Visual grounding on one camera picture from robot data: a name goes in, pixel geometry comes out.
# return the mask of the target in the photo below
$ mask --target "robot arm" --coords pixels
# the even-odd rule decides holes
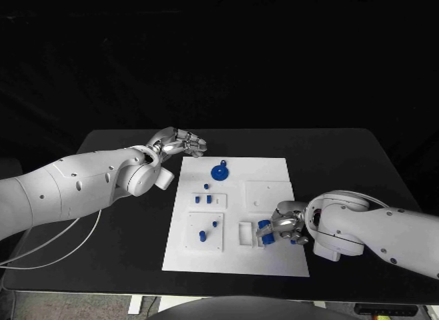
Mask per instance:
[[[200,157],[205,150],[204,140],[171,127],[148,145],[73,155],[0,180],[0,240],[37,225],[90,215],[119,198],[140,196],[153,184],[165,190],[174,174],[162,162],[182,151]]]
[[[314,237],[314,252],[338,261],[340,255],[361,255],[368,246],[380,258],[439,279],[439,217],[387,207],[371,210],[370,196],[332,191],[309,204],[283,201],[262,237],[275,231],[286,239],[302,240],[302,223]]]

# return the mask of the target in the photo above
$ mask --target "black table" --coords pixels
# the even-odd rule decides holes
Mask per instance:
[[[80,153],[145,144],[158,130],[93,131]],[[194,130],[208,142],[207,156],[285,157],[296,200],[335,189],[367,193],[394,207],[420,210],[383,148],[364,129]],[[182,155],[165,167],[177,176]],[[259,295],[295,300],[439,304],[439,280],[396,267],[366,248],[332,262],[305,247],[309,278],[162,271],[178,178],[166,191],[153,187],[103,210],[83,248],[55,265],[8,271],[5,287],[19,291],[148,295]],[[47,248],[15,266],[58,259],[87,236],[97,214],[83,218]],[[42,244],[70,221],[32,230],[24,251]]]

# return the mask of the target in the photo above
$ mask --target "floor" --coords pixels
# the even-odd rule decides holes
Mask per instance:
[[[142,320],[158,312],[161,297],[145,297],[139,315],[127,315],[130,296],[86,295],[68,293],[16,293],[15,320]],[[327,308],[371,320],[370,316],[354,313],[354,303],[327,303]],[[0,294],[0,320],[11,319],[14,292]],[[430,320],[420,307],[416,317],[393,317],[392,320]]]

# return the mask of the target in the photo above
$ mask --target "robotic hand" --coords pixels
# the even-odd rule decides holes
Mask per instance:
[[[175,176],[162,162],[179,152],[201,157],[205,150],[205,140],[169,127],[146,145],[73,155],[0,180],[0,240],[37,225],[90,215],[153,185],[165,190]]]
[[[303,225],[318,256],[338,261],[341,254],[361,255],[368,246],[386,262],[439,279],[439,217],[389,207],[361,193],[332,191],[309,204],[280,202],[257,236],[276,231],[305,244]]]

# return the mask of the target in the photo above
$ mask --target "blue object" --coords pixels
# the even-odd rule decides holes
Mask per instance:
[[[201,241],[205,242],[205,241],[207,241],[205,231],[201,231],[201,232],[198,233],[198,235],[201,236]]]
[[[230,170],[227,169],[227,162],[221,160],[221,164],[213,168],[213,178],[217,181],[226,180],[230,175]]]
[[[269,221],[269,220],[262,220],[262,221],[259,222],[259,228],[263,229],[269,224],[270,224],[270,221]],[[267,235],[265,235],[265,236],[262,237],[262,239],[263,239],[263,244],[265,244],[265,245],[270,245],[272,243],[276,242],[276,240],[275,240],[275,234],[272,234],[272,233],[269,233]]]

